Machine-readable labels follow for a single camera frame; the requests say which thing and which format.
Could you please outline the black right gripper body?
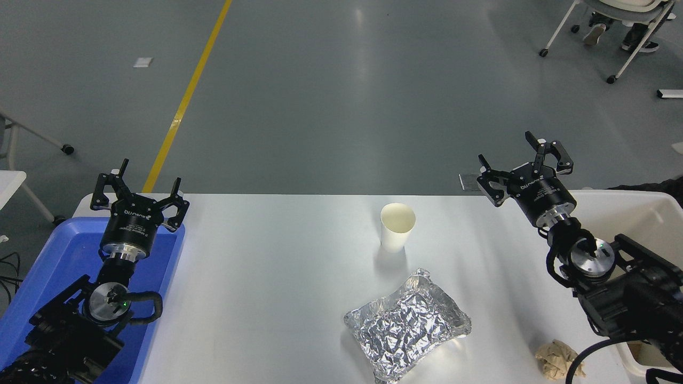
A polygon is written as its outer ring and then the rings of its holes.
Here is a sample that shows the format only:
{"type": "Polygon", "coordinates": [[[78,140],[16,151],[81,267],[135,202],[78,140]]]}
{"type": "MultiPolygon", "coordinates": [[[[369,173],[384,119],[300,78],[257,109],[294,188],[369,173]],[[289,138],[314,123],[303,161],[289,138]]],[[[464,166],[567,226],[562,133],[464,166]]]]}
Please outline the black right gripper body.
{"type": "Polygon", "coordinates": [[[532,163],[524,163],[512,170],[510,197],[514,198],[528,221],[535,228],[550,226],[549,220],[557,212],[571,214],[577,201],[557,178],[554,168],[542,165],[534,172],[532,163]]]}

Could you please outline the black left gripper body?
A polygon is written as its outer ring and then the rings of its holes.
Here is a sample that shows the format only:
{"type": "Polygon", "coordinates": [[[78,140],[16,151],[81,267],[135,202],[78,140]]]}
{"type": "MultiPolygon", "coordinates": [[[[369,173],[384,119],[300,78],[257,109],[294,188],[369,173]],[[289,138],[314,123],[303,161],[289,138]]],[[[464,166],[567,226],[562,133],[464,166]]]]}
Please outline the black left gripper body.
{"type": "Polygon", "coordinates": [[[110,219],[100,242],[102,252],[113,252],[118,245],[151,252],[158,227],[163,221],[156,200],[135,194],[131,200],[120,198],[110,208],[110,219]]]}

